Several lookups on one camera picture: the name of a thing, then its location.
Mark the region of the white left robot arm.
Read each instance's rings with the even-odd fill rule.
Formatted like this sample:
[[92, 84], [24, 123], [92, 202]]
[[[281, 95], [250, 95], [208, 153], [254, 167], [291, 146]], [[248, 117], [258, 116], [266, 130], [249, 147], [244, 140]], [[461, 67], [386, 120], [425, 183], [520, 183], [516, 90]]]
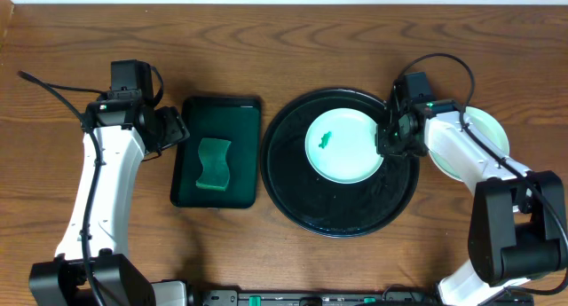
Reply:
[[36, 263], [29, 288], [40, 305], [186, 305], [180, 280], [152, 283], [128, 258], [138, 168], [188, 136], [174, 107], [96, 101], [83, 118], [83, 172], [72, 217], [51, 262]]

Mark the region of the mint green plate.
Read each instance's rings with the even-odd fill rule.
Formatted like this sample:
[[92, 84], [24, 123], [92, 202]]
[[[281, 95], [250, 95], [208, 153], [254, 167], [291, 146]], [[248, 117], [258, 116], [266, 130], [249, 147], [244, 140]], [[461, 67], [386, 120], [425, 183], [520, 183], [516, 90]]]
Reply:
[[369, 115], [351, 108], [332, 109], [308, 128], [305, 154], [314, 170], [331, 182], [362, 182], [383, 164], [376, 132], [377, 123]]
[[[466, 115], [469, 116], [471, 122], [476, 126], [480, 133], [486, 136], [503, 153], [510, 155], [509, 139], [507, 137], [505, 129], [493, 116], [473, 106], [466, 107]], [[429, 152], [429, 155], [434, 164], [444, 174], [456, 181], [462, 181], [460, 179], [460, 176], [454, 171], [453, 167], [446, 160], [433, 152]]]

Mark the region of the black rectangular water tray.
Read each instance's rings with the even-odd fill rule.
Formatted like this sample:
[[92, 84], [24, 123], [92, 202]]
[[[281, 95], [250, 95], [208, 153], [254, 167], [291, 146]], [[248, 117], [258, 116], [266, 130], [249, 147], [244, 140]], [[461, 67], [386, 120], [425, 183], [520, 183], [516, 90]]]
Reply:
[[[178, 145], [170, 191], [179, 208], [249, 208], [256, 200], [261, 104], [256, 98], [192, 97], [181, 114], [190, 137]], [[224, 192], [199, 189], [198, 148], [205, 137], [229, 140], [230, 182]]]

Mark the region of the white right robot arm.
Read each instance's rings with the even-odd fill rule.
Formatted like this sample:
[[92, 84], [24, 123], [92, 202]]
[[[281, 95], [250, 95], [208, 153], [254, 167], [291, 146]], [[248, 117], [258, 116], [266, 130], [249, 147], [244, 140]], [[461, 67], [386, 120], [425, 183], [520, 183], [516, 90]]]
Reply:
[[468, 261], [438, 283], [446, 305], [487, 305], [505, 294], [529, 294], [525, 283], [567, 269], [564, 185], [503, 153], [452, 100], [391, 100], [377, 129], [378, 153], [436, 153], [471, 191]]

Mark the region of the green scrub sponge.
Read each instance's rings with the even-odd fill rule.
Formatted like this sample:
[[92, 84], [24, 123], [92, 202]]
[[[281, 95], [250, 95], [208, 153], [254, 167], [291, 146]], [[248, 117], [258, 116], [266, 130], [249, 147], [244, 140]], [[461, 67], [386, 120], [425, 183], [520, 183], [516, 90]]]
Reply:
[[202, 172], [195, 184], [199, 189], [224, 192], [230, 182], [230, 169], [227, 163], [229, 140], [205, 137], [198, 148]]

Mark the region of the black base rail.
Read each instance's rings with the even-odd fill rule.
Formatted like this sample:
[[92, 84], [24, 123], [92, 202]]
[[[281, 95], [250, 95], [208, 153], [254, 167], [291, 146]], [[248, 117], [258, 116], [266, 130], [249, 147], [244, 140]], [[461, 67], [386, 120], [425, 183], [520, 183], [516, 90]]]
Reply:
[[202, 306], [370, 306], [370, 305], [442, 305], [432, 294], [390, 289], [382, 294], [340, 293], [270, 293], [210, 290], [201, 294]]

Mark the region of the round black serving tray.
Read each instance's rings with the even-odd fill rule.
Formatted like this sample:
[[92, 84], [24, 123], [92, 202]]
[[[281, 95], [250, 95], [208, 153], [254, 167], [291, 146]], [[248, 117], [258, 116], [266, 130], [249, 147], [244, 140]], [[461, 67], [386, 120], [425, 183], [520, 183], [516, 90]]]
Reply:
[[260, 171], [274, 205], [295, 224], [322, 236], [349, 238], [378, 231], [395, 220], [414, 195], [420, 161], [388, 157], [371, 177], [355, 184], [332, 182], [312, 167], [304, 150], [309, 125], [326, 111], [353, 108], [383, 122], [384, 100], [363, 90], [314, 90], [284, 106], [269, 124]]

